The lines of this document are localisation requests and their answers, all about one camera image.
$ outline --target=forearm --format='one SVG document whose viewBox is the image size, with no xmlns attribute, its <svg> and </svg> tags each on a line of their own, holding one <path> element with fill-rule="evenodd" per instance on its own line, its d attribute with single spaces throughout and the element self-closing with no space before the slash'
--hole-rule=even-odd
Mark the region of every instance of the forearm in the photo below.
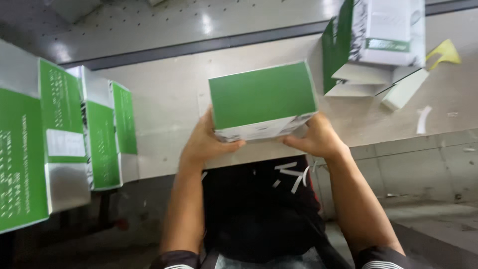
<svg viewBox="0 0 478 269">
<path fill-rule="evenodd" d="M 200 162 L 180 161 L 164 223 L 161 253 L 199 253 L 204 232 L 202 168 Z"/>
<path fill-rule="evenodd" d="M 335 158 L 326 161 L 337 222 L 352 254 L 372 246 L 390 247 L 404 254 L 387 215 L 355 164 L 350 150 L 345 148 Z"/>
</svg>

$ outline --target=black trim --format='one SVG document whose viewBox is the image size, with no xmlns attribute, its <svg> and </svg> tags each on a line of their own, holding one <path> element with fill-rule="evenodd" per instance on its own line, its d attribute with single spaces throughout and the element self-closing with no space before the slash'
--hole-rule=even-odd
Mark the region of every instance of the black trim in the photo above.
<svg viewBox="0 0 478 269">
<path fill-rule="evenodd" d="M 432 16 L 473 8 L 478 8 L 478 0 L 453 0 L 442 3 L 428 4 L 425 7 L 425 13 L 427 16 Z M 196 54 L 225 48 L 252 45 L 305 35 L 320 34 L 324 31 L 327 24 L 328 20 L 284 27 L 279 29 L 259 31 L 254 33 L 238 34 L 185 44 L 159 47 L 112 56 L 105 56 L 90 60 L 64 63 L 60 65 L 63 68 L 71 68 L 79 65 L 84 65 L 91 70 L 120 67 L 125 65 L 138 64 L 148 61 Z"/>
</svg>

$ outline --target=white label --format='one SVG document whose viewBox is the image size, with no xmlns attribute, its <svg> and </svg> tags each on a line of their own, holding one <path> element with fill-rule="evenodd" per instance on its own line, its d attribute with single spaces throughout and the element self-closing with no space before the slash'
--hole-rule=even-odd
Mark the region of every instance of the white label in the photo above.
<svg viewBox="0 0 478 269">
<path fill-rule="evenodd" d="M 315 113 L 316 112 L 312 112 L 294 117 L 277 135 L 288 135 L 292 133 L 299 126 L 306 123 Z"/>
<path fill-rule="evenodd" d="M 84 157 L 86 155 L 83 134 L 48 129 L 46 143 L 48 156 Z"/>
<path fill-rule="evenodd" d="M 263 139 L 279 135 L 279 132 L 291 122 L 295 116 L 261 123 L 253 123 L 238 127 L 216 130 L 216 135 L 227 142 L 237 140 Z"/>
</svg>

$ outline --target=person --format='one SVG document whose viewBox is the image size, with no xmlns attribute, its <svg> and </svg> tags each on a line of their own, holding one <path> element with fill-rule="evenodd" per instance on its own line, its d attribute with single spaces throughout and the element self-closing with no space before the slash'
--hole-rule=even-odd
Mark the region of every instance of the person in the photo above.
<svg viewBox="0 0 478 269">
<path fill-rule="evenodd" d="M 405 256 L 382 206 L 329 120 L 319 112 L 306 124 L 308 130 L 304 138 L 287 135 L 279 140 L 325 159 L 337 224 L 356 268 L 410 268 L 411 260 Z M 277 195 L 271 194 L 273 188 L 270 185 L 267 190 L 271 191 L 264 189 L 257 195 L 261 199 L 266 196 L 260 200 L 267 204 L 266 207 L 252 199 L 252 206 L 242 210 L 241 203 L 249 201 L 249 198 L 243 199 L 228 208 L 233 214 L 221 215 L 222 220 L 206 221 L 215 223 L 215 228 L 205 227 L 205 211 L 208 212 L 209 205 L 203 206 L 207 198 L 203 197 L 201 182 L 203 166 L 207 160 L 235 152 L 246 144 L 245 141 L 222 143 L 216 139 L 213 128 L 209 109 L 200 118 L 181 154 L 164 223 L 160 255 L 151 269 L 350 268 L 328 242 L 317 212 L 307 213 L 310 211 L 301 210 L 302 206 L 287 206 L 287 203 L 294 203 L 293 198 L 277 199 Z M 246 184 L 252 188 L 255 183 Z M 203 240 L 207 242 L 206 257 L 200 262 Z"/>
</svg>

